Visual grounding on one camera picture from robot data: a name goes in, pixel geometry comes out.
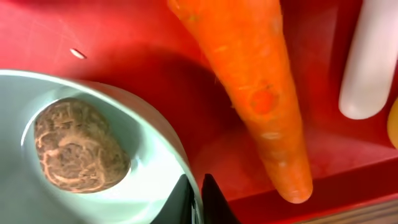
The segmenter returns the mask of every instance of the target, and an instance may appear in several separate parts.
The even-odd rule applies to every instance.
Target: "wooden surface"
[[[398,223],[398,200],[380,203],[364,208],[350,210],[322,218],[302,222],[306,224],[324,223],[363,223],[363,224],[393,224]]]

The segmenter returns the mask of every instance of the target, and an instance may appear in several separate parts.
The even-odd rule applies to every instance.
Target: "carrot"
[[[278,0],[168,0],[256,140],[279,194],[306,201],[312,178]]]

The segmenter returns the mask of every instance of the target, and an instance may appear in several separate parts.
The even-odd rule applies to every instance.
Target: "bowl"
[[[66,192],[50,184],[40,169],[32,123],[45,107],[67,97],[94,105],[130,155],[128,175],[110,189]],[[200,191],[177,134],[138,96],[102,83],[0,70],[0,105],[3,223],[150,223],[183,174],[203,214]]]

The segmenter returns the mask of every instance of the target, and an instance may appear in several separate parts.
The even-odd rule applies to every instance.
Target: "red surface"
[[[353,121],[338,111],[361,1],[285,0],[282,6],[316,179],[313,197],[302,205],[272,190],[253,141],[165,0],[3,0],[0,68],[95,80],[141,96],[175,128],[198,183],[213,174],[243,223],[293,222],[398,197],[391,176],[398,152],[386,134],[398,83],[370,119]]]

